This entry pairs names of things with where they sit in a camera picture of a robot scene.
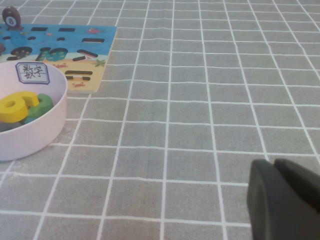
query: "checkered tablecloth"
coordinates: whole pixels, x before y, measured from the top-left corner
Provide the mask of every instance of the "checkered tablecloth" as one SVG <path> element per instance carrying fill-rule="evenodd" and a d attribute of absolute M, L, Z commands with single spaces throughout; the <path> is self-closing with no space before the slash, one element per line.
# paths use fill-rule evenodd
<path fill-rule="evenodd" d="M 250 240 L 253 159 L 320 172 L 319 0 L 8 5 L 118 30 L 54 143 L 0 163 L 0 240 Z"/>

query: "black object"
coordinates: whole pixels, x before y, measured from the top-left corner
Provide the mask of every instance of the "black object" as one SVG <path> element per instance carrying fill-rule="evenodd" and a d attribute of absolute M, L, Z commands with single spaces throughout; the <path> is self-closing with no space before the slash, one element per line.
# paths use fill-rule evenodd
<path fill-rule="evenodd" d="M 21 17 L 14 6 L 7 6 L 2 11 L 2 18 L 9 31 L 21 31 Z"/>
<path fill-rule="evenodd" d="M 287 159 L 251 164 L 253 240 L 320 240 L 320 176 Z"/>

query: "white grid lines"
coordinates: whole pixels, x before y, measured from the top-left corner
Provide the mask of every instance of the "white grid lines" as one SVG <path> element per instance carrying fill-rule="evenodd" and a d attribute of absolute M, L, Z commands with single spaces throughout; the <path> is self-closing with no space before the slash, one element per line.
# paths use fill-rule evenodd
<path fill-rule="evenodd" d="M 170 121 L 170 100 L 171 100 L 171 77 L 172 77 L 172 55 L 174 39 L 174 21 L 175 21 L 175 0 L 172 3 L 172 21 L 171 21 L 171 40 L 170 40 L 170 57 L 169 57 L 169 79 L 166 105 L 166 123 L 165 123 L 165 142 L 164 142 L 164 160 L 163 160 L 163 183 L 161 196 L 161 223 L 160 223 L 160 240 L 165 239 L 165 218 L 166 218 L 166 191 L 167 191 L 167 167 L 168 167 L 168 144 L 169 144 L 169 121 Z"/>
<path fill-rule="evenodd" d="M 255 14 L 255 12 L 254 12 L 254 9 L 253 9 L 252 6 L 251 6 L 250 0 L 247 0 L 247 1 L 248 1 L 248 3 L 249 3 L 249 6 L 250 6 L 250 8 L 251 8 L 251 10 L 252 10 L 252 13 L 253 13 L 255 19 L 257 19 L 256 14 Z M 309 144 L 310 144 L 310 146 L 311 146 L 311 149 L 312 149 L 313 153 L 314 153 L 315 156 L 316 156 L 317 161 L 318 161 L 319 164 L 320 164 L 320 157 L 319 157 L 319 155 L 318 155 L 318 153 L 317 153 L 317 150 L 316 150 L 316 148 L 315 148 L 315 145 L 313 144 L 313 142 L 312 142 L 312 140 L 311 140 L 311 138 L 310 138 L 310 135 L 309 135 L 309 133 L 308 133 L 308 131 L 307 131 L 306 125 L 305 125 L 305 123 L 304 123 L 304 121 L 303 121 L 303 119 L 302 119 L 302 117 L 301 117 L 301 114 L 300 114 L 300 112 L 299 112 L 299 110 L 298 110 L 298 108 L 297 108 L 297 105 L 295 104 L 295 101 L 294 101 L 294 99 L 293 99 L 293 97 L 292 97 L 292 94 L 291 94 L 291 92 L 290 92 L 287 84 L 286 84 L 286 81 L 284 80 L 283 74 L 282 74 L 281 70 L 279 69 L 278 63 L 277 63 L 277 61 L 276 61 L 276 59 L 275 59 L 275 57 L 274 57 L 274 55 L 273 55 L 273 51 L 272 51 L 272 49 L 271 49 L 271 47 L 270 47 L 270 45 L 269 45 L 269 43 L 268 43 L 268 41 L 267 41 L 267 39 L 266 39 L 265 34 L 263 33 L 263 31 L 262 31 L 262 29 L 261 29 L 261 26 L 260 26 L 260 23 L 259 23 L 258 20 L 257 20 L 257 24 L 258 24 L 258 26 L 259 26 L 259 28 L 260 28 L 260 30 L 261 30 L 261 34 L 262 34 L 262 36 L 263 36 L 263 39 L 265 40 L 265 43 L 267 44 L 267 46 L 268 46 L 268 48 L 269 48 L 269 52 L 270 52 L 270 54 L 271 54 L 271 57 L 272 57 L 272 60 L 273 60 L 273 62 L 274 62 L 274 64 L 275 64 L 275 66 L 276 66 L 276 68 L 277 68 L 277 70 L 278 70 L 278 72 L 279 72 L 279 75 L 280 75 L 281 80 L 282 80 L 282 82 L 283 82 L 284 88 L 285 88 L 285 90 L 286 90 L 286 92 L 287 92 L 287 94 L 288 94 L 288 96 L 289 96 L 289 98 L 290 98 L 290 101 L 291 101 L 291 103 L 292 103 L 292 105 L 293 105 L 293 108 L 294 108 L 294 110 L 295 110 L 295 112 L 296 112 L 296 114 L 297 114 L 297 116 L 298 116 L 298 118 L 299 118 L 299 120 L 300 120 L 301 126 L 302 126 L 303 131 L 304 131 L 304 133 L 305 133 L 305 135 L 306 135 L 306 138 L 307 138 L 307 140 L 308 140 L 308 142 L 309 142 Z"/>
<path fill-rule="evenodd" d="M 200 20 L 200 30 L 201 30 L 201 40 L 202 40 L 202 54 L 203 54 L 203 63 L 204 63 L 204 72 L 205 72 L 205 82 L 206 82 L 206 94 L 208 98 L 208 110 L 209 110 L 211 139 L 212 139 L 212 148 L 213 148 L 213 161 L 215 165 L 216 180 L 218 182 L 217 191 L 218 191 L 218 199 L 219 199 L 220 217 L 222 222 L 222 236 L 223 236 L 223 240 L 228 240 L 224 199 L 223 199 L 222 188 L 220 184 L 220 168 L 219 168 L 219 161 L 218 161 L 218 154 L 217 154 L 213 111 L 212 111 L 212 105 L 211 105 L 211 95 L 210 95 L 210 87 L 209 87 L 209 77 L 208 77 L 207 58 L 206 58 L 206 49 L 205 49 L 205 42 L 204 42 L 204 31 L 203 31 L 203 23 L 202 23 L 202 17 L 201 17 L 200 0 L 198 0 L 198 8 L 199 8 L 199 20 Z"/>
<path fill-rule="evenodd" d="M 129 99 L 131 97 L 132 86 L 133 86 L 133 82 L 134 82 L 133 79 L 135 78 L 135 74 L 136 74 L 136 69 L 137 69 L 137 64 L 138 64 L 138 60 L 139 60 L 139 54 L 140 54 L 142 39 L 143 39 L 144 30 L 145 30 L 145 26 L 146 26 L 146 22 L 147 22 L 147 15 L 148 15 L 149 5 L 150 5 L 150 0 L 148 1 L 148 5 L 147 5 L 147 8 L 146 8 L 145 19 L 144 19 L 142 33 L 141 33 L 141 39 L 140 39 L 140 42 L 139 42 L 138 53 L 136 55 L 135 64 L 134 64 L 134 68 L 133 68 L 133 72 L 132 72 L 132 78 L 131 78 L 129 92 L 128 92 L 128 99 L 127 99 L 126 104 L 125 104 L 125 111 L 124 111 L 124 115 L 123 115 L 123 121 L 122 121 L 122 124 L 121 124 L 120 135 L 119 135 L 119 139 L 118 139 L 117 148 L 116 148 L 116 151 L 115 151 L 113 166 L 112 166 L 112 170 L 111 170 L 111 177 L 110 177 L 108 189 L 107 189 L 107 192 L 106 192 L 105 202 L 104 202 L 104 205 L 103 205 L 102 216 L 105 216 L 106 213 L 107 213 L 108 203 L 109 203 L 112 184 L 113 184 L 113 177 L 115 175 L 115 171 L 116 171 L 116 167 L 117 167 L 117 161 L 118 161 L 118 157 L 119 157 L 119 150 L 120 150 L 121 141 L 122 141 L 122 136 L 123 136 L 124 129 L 125 129 L 125 122 L 126 122 L 129 103 L 130 103 Z M 102 218 L 101 221 L 100 221 L 98 234 L 97 234 L 97 237 L 96 237 L 97 240 L 101 239 L 103 227 L 104 227 L 104 219 Z"/>
<path fill-rule="evenodd" d="M 223 0 L 223 4 L 224 4 L 224 8 L 225 8 L 226 17 L 227 17 L 228 20 L 229 20 L 228 9 L 227 9 L 227 6 L 226 6 L 226 3 L 225 3 L 224 0 Z M 245 90 L 246 90 L 247 95 L 248 95 L 248 98 L 249 98 L 249 103 L 250 103 L 251 111 L 252 111 L 252 113 L 253 113 L 254 122 L 255 122 L 255 125 L 256 125 L 256 127 L 257 127 L 257 132 L 258 132 L 258 134 L 259 134 L 259 138 L 260 138 L 260 142 L 261 142 L 261 147 L 262 147 L 262 150 L 263 150 L 263 152 L 264 152 L 264 157 L 265 157 L 265 159 L 266 159 L 267 161 L 269 161 L 269 157 L 268 157 L 268 155 L 267 155 L 267 150 L 266 150 L 265 141 L 264 141 L 264 138 L 263 138 L 263 135 L 262 135 L 262 132 L 261 132 L 259 123 L 258 123 L 257 114 L 256 114 L 256 111 L 255 111 L 255 107 L 254 107 L 254 105 L 253 105 L 253 100 L 252 100 L 251 93 L 250 93 L 250 90 L 249 90 L 249 87 L 248 87 L 248 84 L 247 84 L 247 78 L 246 78 L 245 71 L 244 71 L 244 68 L 243 68 L 243 65 L 242 65 L 242 61 L 241 61 L 241 58 L 240 58 L 240 55 L 239 55 L 238 45 L 237 45 L 237 43 L 236 43 L 235 36 L 234 36 L 234 32 L 233 32 L 233 28 L 232 28 L 232 26 L 231 26 L 230 21 L 229 21 L 229 27 L 230 27 L 231 36 L 232 36 L 232 39 L 233 39 L 233 42 L 234 42 L 235 51 L 236 51 L 236 53 L 237 53 L 237 58 L 238 58 L 238 61 L 239 61 L 239 65 L 240 65 L 240 69 L 241 69 L 241 74 L 242 74 L 243 81 L 244 81 L 244 84 L 245 84 Z"/>

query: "number puzzle board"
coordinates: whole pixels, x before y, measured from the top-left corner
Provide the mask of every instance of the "number puzzle board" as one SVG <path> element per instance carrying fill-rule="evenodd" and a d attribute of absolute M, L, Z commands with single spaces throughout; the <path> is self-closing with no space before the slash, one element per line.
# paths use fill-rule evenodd
<path fill-rule="evenodd" d="M 0 63 L 40 61 L 60 69 L 68 79 L 68 93 L 95 93 L 100 86 L 115 26 L 24 24 L 9 31 L 0 24 L 5 51 Z"/>

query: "wooden number toy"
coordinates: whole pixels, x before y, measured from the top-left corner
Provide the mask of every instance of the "wooden number toy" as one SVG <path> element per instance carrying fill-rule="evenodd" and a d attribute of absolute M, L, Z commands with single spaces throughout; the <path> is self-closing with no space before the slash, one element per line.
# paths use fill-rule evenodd
<path fill-rule="evenodd" d="M 54 107 L 51 97 L 46 94 L 40 93 L 38 96 L 39 104 L 31 106 L 26 119 L 23 121 L 24 124 L 30 123 L 33 120 L 41 117 Z"/>
<path fill-rule="evenodd" d="M 27 117 L 28 107 L 39 104 L 37 94 L 31 91 L 20 91 L 0 100 L 0 121 L 16 123 Z"/>
<path fill-rule="evenodd" d="M 0 63 L 44 62 L 63 72 L 68 93 L 91 94 L 98 90 L 116 37 L 116 26 L 23 24 L 22 29 L 14 7 L 3 10 L 3 20 Z M 28 77 L 35 76 L 39 75 L 33 73 Z"/>
<path fill-rule="evenodd" d="M 21 31 L 21 17 L 14 6 L 8 6 L 2 11 L 2 18 L 9 31 Z"/>
<path fill-rule="evenodd" d="M 22 126 L 20 122 L 14 122 L 14 123 L 0 122 L 0 133 L 18 128 L 20 126 Z"/>

